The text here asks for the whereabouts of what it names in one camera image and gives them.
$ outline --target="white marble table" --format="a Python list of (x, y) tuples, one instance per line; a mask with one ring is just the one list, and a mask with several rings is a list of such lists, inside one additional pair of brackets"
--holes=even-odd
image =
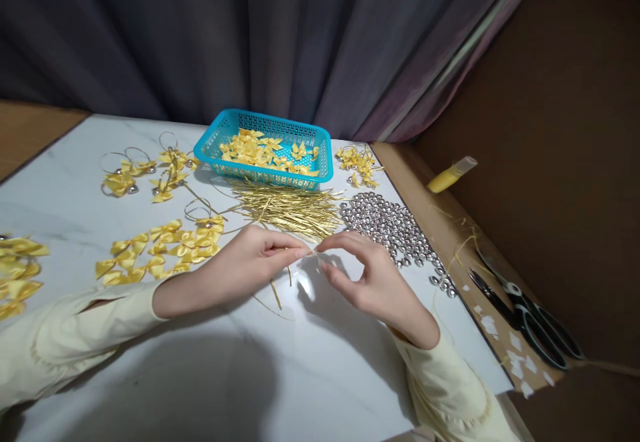
[[(100, 192), (98, 159), (106, 152), (140, 147), (160, 152), (158, 136), (174, 132), (188, 151), (205, 127), (94, 115), (0, 186), (0, 231), (31, 235), (45, 243), (45, 283), (27, 310), (98, 284), (93, 266), (111, 243), (180, 218), (193, 199), (186, 189), (151, 204), (149, 177), (140, 192), (122, 199)], [(343, 141), (333, 141), (333, 152)], [(346, 189), (348, 174), (335, 162), (328, 186)], [(198, 170), (189, 184), (218, 210), (233, 204)], [(386, 175), (378, 192), (402, 204)], [(224, 184), (219, 188), (228, 193)], [(239, 227), (229, 216), (226, 230)], [(232, 235), (221, 239), (224, 244)], [(352, 278), (360, 264), (336, 253)], [(385, 328), (352, 309), (308, 257), (277, 280), (281, 319), (248, 299), (164, 324), (92, 371), (64, 392), (28, 408), (10, 424), (19, 441), (268, 440), (380, 441), (415, 420), (405, 370)], [(448, 299), (428, 282), (430, 265), (403, 269), (418, 297), (437, 310), (460, 354), (494, 393), (511, 388), (459, 299)], [(144, 281), (151, 280), (147, 274)], [(257, 294), (277, 310), (270, 287)]]

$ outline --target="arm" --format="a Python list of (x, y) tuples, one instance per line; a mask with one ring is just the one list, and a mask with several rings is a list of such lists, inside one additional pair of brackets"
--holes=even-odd
[(309, 253), (300, 240), (244, 228), (198, 270), (165, 281), (96, 287), (0, 325), (0, 414), (46, 397), (159, 323), (249, 295)]
[(356, 309), (389, 327), (407, 364), (411, 398), (418, 420), (446, 440), (513, 441), (496, 398), (440, 336), (432, 314), (422, 305), (389, 258), (387, 250), (354, 232), (326, 238), (317, 248), (344, 249), (365, 266), (358, 281), (322, 262), (327, 280)]

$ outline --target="blue plastic basket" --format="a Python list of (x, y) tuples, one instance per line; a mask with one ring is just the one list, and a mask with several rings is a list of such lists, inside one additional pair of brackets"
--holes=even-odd
[[(278, 157), (284, 155), (291, 159), (291, 146), (294, 143), (298, 145), (304, 143), (308, 151), (318, 147), (316, 160), (311, 161), (311, 155), (307, 154), (302, 160), (295, 162), (296, 165), (310, 165), (312, 171), (320, 171), (318, 177), (222, 160), (220, 144), (228, 143), (232, 136), (238, 134), (239, 129), (260, 131), (266, 137), (282, 139), (280, 142), (282, 149), (275, 152)], [(203, 165), (205, 170), (210, 168), (220, 175), (247, 177), (255, 181), (286, 187), (312, 190), (319, 183), (328, 182), (333, 177), (329, 132), (314, 125), (240, 109), (225, 109), (220, 112), (198, 140), (193, 153), (206, 164)]]

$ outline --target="pale yellow sleeve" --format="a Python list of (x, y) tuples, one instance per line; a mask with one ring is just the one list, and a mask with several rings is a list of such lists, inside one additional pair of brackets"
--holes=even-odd
[(391, 330), (407, 364), (407, 381), (420, 424), (446, 441), (517, 441), (495, 396), (444, 337), (418, 349)]
[[(162, 282), (96, 287), (0, 323), (0, 413), (53, 394), (162, 322), (151, 306)], [(97, 300), (112, 302), (82, 312)]]

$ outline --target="black scissors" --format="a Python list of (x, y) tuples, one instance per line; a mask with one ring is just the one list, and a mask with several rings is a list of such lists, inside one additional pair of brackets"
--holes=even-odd
[(522, 333), (535, 352), (550, 366), (560, 370), (568, 370), (569, 364), (562, 355), (562, 352), (574, 359), (584, 359), (585, 356), (580, 346), (569, 332), (552, 316), (547, 310), (532, 302), (520, 287), (513, 282), (509, 282), (502, 277), (494, 268), (491, 260), (482, 255), (478, 255), (500, 281), (502, 288), (509, 296), (515, 312), (508, 308), (507, 304), (500, 300), (500, 297), (488, 286), (478, 272), (471, 270), (469, 276), (471, 280), (487, 296), (493, 306), (502, 314), (510, 326)]

